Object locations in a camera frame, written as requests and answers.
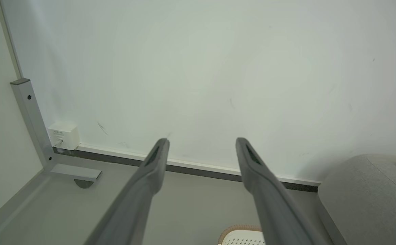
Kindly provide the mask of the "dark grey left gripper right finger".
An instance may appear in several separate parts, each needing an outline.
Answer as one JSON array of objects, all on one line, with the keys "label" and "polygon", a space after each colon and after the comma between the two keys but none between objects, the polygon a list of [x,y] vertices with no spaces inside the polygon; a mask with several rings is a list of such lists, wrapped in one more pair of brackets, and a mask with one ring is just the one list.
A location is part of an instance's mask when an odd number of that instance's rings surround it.
[{"label": "dark grey left gripper right finger", "polygon": [[246,138],[236,139],[236,153],[241,179],[254,198],[266,244],[325,245],[321,234]]}]

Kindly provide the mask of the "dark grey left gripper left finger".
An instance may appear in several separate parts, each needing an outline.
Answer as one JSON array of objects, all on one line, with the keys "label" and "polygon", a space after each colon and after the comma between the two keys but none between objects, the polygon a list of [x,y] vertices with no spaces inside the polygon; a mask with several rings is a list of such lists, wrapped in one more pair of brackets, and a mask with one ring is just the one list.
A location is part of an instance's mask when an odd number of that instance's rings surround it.
[{"label": "dark grey left gripper left finger", "polygon": [[163,184],[169,140],[160,138],[85,241],[86,245],[141,245],[150,205]]}]

